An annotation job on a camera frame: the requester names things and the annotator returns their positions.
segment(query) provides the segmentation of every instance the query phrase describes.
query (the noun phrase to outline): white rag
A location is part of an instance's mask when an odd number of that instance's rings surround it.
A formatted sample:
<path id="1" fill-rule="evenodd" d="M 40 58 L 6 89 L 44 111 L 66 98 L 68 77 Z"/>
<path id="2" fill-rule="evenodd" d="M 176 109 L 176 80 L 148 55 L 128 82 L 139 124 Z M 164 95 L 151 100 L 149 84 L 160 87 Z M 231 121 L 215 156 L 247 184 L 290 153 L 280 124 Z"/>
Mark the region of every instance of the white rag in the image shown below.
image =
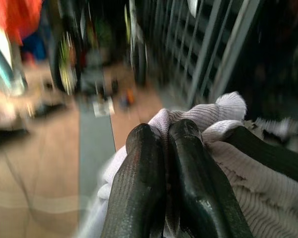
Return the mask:
<path id="1" fill-rule="evenodd" d="M 257 238 L 298 238 L 298 182 L 222 142 L 227 131 L 243 125 L 241 120 L 245 113 L 244 100 L 233 92 L 221 96 L 215 104 L 197 105 L 187 112 L 162 109 L 149 124 L 160 131 L 167 154 L 169 126 L 181 119 L 194 121 L 204 144 L 226 174 L 253 235 Z M 111 185 L 126 155 L 124 146 L 113 156 L 102 177 L 105 184 L 93 199 L 76 237 L 101 236 Z M 178 236 L 179 227 L 173 224 L 166 213 L 165 237 Z"/>

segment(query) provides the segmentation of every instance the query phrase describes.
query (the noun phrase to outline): tiled floor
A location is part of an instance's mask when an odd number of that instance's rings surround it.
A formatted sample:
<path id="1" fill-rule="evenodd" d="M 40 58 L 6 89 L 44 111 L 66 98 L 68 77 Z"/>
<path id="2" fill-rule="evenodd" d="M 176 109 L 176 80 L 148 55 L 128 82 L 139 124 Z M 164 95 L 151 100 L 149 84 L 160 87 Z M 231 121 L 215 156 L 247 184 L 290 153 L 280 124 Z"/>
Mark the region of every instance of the tiled floor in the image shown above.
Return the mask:
<path id="1" fill-rule="evenodd" d="M 39 100 L 41 81 L 50 78 L 46 65 L 26 72 L 29 92 L 12 100 L 22 110 Z M 121 94 L 133 88 L 132 107 L 122 110 L 118 95 L 113 99 L 115 114 L 96 119 L 70 100 L 67 110 L 28 121 L 26 137 L 0 146 L 0 238 L 71 237 L 81 208 L 97 186 L 100 167 L 125 144 L 133 127 L 162 108 L 152 86 L 132 85 L 132 73 L 125 66 L 106 68 L 104 75 L 106 82 L 117 76 Z M 6 100 L 0 93 L 0 102 Z"/>

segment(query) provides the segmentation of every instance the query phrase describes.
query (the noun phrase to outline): white cloth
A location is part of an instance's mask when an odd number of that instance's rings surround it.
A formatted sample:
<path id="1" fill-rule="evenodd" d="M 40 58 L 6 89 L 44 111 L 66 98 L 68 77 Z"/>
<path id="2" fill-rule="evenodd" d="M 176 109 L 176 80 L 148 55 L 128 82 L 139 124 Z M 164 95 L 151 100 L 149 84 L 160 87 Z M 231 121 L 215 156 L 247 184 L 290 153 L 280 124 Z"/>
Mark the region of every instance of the white cloth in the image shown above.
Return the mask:
<path id="1" fill-rule="evenodd" d="M 245 113 L 244 100 L 234 92 L 223 95 L 215 104 L 197 105 L 187 112 L 162 109 L 149 124 L 160 131 L 167 154 L 170 124 L 181 119 L 194 121 L 203 142 L 232 185 L 253 235 L 298 237 L 298 183 L 221 141 L 228 130 L 242 125 Z M 103 175 L 105 185 L 98 191 L 92 210 L 78 232 L 78 238 L 100 237 L 111 184 L 126 155 L 126 148 L 123 147 L 113 156 Z M 167 213 L 164 234 L 166 237 L 177 237 L 177 233 L 178 227 L 173 227 Z"/>

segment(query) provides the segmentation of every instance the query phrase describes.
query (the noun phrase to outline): gray knit fabric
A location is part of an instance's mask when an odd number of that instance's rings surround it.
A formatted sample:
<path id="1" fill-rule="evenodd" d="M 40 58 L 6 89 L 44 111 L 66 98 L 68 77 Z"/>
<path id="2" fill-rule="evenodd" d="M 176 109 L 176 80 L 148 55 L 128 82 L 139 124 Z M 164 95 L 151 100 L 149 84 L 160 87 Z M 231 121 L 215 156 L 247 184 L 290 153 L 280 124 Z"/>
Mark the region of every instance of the gray knit fabric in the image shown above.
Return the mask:
<path id="1" fill-rule="evenodd" d="M 254 161 L 235 147 L 221 142 L 227 131 L 242 125 L 246 113 L 244 100 L 236 93 L 220 97 L 215 104 L 197 105 L 187 112 L 166 109 L 149 122 L 161 134 L 167 155 L 168 129 L 181 119 L 193 120 L 203 142 L 226 174 L 242 212 L 255 237 L 298 238 L 298 183 Z M 113 178 L 125 159 L 126 148 L 112 158 L 103 175 L 104 186 L 92 201 L 90 212 L 83 221 L 78 238 L 98 238 L 105 220 Z M 171 199 L 167 209 L 171 210 Z M 178 219 L 166 213 L 166 237 L 178 237 Z"/>

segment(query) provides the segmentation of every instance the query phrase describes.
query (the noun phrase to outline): metal gate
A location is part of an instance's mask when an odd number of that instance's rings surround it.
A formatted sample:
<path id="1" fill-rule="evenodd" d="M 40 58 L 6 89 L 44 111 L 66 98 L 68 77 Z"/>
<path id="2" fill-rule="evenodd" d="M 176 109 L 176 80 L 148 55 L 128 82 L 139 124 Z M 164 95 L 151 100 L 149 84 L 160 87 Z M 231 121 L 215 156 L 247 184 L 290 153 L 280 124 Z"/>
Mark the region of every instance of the metal gate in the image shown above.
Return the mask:
<path id="1" fill-rule="evenodd" d="M 146 40 L 172 62 L 171 82 L 187 106 L 224 93 L 263 0 L 146 0 Z"/>

